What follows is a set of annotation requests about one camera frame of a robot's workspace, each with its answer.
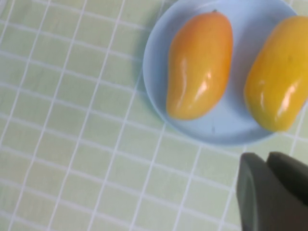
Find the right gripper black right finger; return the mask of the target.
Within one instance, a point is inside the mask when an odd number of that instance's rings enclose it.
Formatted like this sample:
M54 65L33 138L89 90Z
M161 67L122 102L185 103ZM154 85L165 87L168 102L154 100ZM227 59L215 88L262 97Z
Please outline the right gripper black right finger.
M266 163L284 188L307 206L308 166L280 152L270 152Z

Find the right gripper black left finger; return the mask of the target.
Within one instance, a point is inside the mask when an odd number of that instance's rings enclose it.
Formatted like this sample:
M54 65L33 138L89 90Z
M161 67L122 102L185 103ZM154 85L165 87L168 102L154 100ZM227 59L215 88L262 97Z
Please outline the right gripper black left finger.
M244 231L308 229L308 206L288 192L255 153L241 155L236 197Z

